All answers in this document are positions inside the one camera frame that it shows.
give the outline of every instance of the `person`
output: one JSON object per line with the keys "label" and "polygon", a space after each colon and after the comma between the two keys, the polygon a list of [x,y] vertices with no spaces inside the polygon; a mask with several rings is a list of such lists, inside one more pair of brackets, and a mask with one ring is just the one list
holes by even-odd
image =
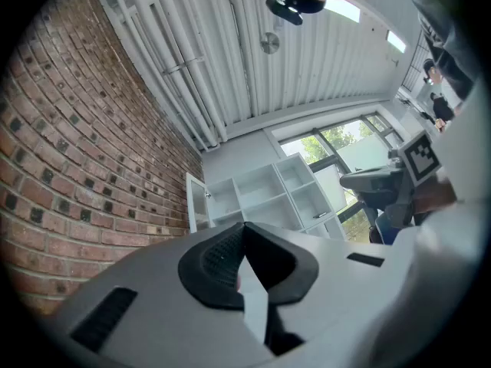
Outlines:
{"label": "person", "polygon": [[466,36],[448,14],[458,14],[459,0],[412,1],[420,13],[421,27],[435,66],[456,95],[465,100],[481,70]]}
{"label": "person", "polygon": [[430,98],[433,101],[433,112],[437,119],[441,119],[447,123],[455,117],[445,98],[438,97],[435,93],[431,93]]}
{"label": "person", "polygon": [[453,88],[448,83],[448,80],[443,77],[438,68],[435,67],[433,59],[426,59],[423,63],[423,69],[428,78],[430,78],[434,84],[440,84],[442,95],[447,100],[448,105],[454,110],[454,112],[458,113],[462,100],[455,93],[455,91],[453,91]]}

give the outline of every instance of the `window frame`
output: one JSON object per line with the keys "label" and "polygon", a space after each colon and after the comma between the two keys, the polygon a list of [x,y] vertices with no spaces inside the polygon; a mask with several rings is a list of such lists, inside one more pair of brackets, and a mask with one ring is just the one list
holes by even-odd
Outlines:
{"label": "window frame", "polygon": [[[368,117],[376,117],[380,119],[380,121],[387,127],[383,131],[379,131],[368,119]],[[387,147],[388,150],[392,150],[394,147],[389,143],[387,140],[386,136],[393,133],[401,142],[403,142],[402,138],[400,137],[399,133],[390,125],[390,123],[379,113],[369,113],[369,114],[362,114],[358,117],[354,117],[352,119],[348,120],[343,120],[341,122],[335,123],[335,124],[330,124],[328,126],[322,126],[320,128],[313,128],[309,131],[306,131],[304,133],[300,133],[295,136],[291,136],[287,139],[284,140],[279,140],[278,144],[280,146],[285,145],[287,143],[295,142],[296,140],[303,139],[305,137],[313,136],[317,141],[321,144],[321,146],[326,150],[326,153],[328,156],[324,159],[320,159],[319,161],[316,161],[314,163],[311,163],[309,165],[311,171],[313,173],[319,172],[325,168],[328,168],[331,165],[336,165],[344,174],[352,173],[353,171],[350,170],[349,166],[346,164],[346,162],[342,159],[342,157],[339,155],[338,151],[329,143],[329,141],[322,135],[322,131],[330,130],[332,128],[344,126],[349,123],[353,123],[354,121],[361,121],[367,127],[372,131],[375,135],[378,136],[378,138],[381,140],[381,142]],[[338,218],[340,223],[342,224],[343,222],[347,221],[354,215],[358,214],[360,211],[365,211],[365,215],[368,218],[368,221],[370,222],[370,225],[375,226],[375,219],[377,219],[378,214],[376,211],[373,209],[369,209],[364,203],[360,201],[356,201],[353,203],[351,206],[349,206],[347,209],[343,210],[338,214]]]}

